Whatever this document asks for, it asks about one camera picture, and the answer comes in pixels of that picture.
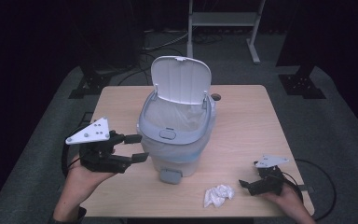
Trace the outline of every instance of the wooden table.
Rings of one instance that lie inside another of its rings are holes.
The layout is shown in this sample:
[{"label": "wooden table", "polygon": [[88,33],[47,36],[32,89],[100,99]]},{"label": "wooden table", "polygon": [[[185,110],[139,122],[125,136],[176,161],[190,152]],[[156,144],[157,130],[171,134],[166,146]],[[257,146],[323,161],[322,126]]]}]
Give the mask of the wooden table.
[{"label": "wooden table", "polygon": [[[137,119],[151,86],[106,87],[93,119],[107,117],[109,129],[117,133],[136,133]],[[216,102],[216,123],[211,140],[200,156],[195,174],[179,185],[159,181],[151,159],[133,164],[125,174],[103,182],[82,203],[89,217],[277,217],[280,209],[241,188],[239,179],[254,182],[260,177],[253,162],[263,154],[282,156],[290,161],[280,168],[303,184],[292,152],[283,134],[266,89],[263,86],[212,86]],[[143,152],[140,144],[118,145],[116,154],[130,156]],[[235,190],[232,200],[215,208],[203,207],[206,189],[229,185]],[[305,206],[314,212],[309,194]]]}]

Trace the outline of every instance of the crumpled tissue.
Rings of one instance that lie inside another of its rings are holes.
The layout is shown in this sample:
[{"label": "crumpled tissue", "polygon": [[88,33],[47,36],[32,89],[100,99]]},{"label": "crumpled tissue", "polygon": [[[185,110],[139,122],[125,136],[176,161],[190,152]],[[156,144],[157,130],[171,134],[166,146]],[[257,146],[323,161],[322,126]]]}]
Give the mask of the crumpled tissue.
[{"label": "crumpled tissue", "polygon": [[220,207],[226,198],[230,200],[234,197],[234,189],[227,185],[219,185],[205,192],[204,207],[213,203],[215,207]]}]

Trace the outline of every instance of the hand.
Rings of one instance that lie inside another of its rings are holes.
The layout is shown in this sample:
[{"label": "hand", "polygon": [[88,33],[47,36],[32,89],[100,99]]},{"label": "hand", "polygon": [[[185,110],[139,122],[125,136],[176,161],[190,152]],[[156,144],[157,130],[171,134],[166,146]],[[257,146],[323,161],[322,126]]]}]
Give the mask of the hand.
[{"label": "hand", "polygon": [[315,223],[296,192],[287,184],[283,184],[281,195],[268,192],[260,194],[260,196],[276,203],[287,216],[294,219],[298,224]]},{"label": "hand", "polygon": [[88,170],[76,161],[69,168],[62,194],[54,209],[53,218],[61,222],[76,221],[79,206],[86,201],[104,180],[114,176],[113,173],[97,173]]}]

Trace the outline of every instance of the trash can lid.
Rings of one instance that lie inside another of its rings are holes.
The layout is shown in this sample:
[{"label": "trash can lid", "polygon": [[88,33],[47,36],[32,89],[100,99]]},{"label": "trash can lid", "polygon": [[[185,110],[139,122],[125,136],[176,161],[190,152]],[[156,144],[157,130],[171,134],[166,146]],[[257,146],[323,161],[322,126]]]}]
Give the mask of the trash can lid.
[{"label": "trash can lid", "polygon": [[153,61],[152,79],[158,97],[186,105],[201,105],[211,87],[211,70],[198,60],[162,56]]}]

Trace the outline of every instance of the cable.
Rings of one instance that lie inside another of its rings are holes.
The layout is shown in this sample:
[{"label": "cable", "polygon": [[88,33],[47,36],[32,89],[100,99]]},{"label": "cable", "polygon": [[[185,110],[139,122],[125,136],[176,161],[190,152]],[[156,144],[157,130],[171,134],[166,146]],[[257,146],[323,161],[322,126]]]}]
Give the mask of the cable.
[{"label": "cable", "polygon": [[333,182],[333,179],[330,177],[330,175],[319,165],[311,162],[311,161],[305,161],[302,159],[295,159],[295,161],[301,161],[301,162],[305,162],[307,164],[310,164],[316,168],[318,168],[322,173],[324,173],[324,175],[327,177],[328,181],[331,184],[332,190],[333,190],[333,201],[332,204],[330,206],[330,208],[327,210],[327,212],[325,212],[323,215],[321,215],[320,217],[315,218],[315,221],[319,221],[322,220],[323,218],[327,217],[328,215],[330,215],[330,213],[333,211],[334,207],[336,206],[336,202],[337,202],[337,190],[336,190],[336,185]]}]

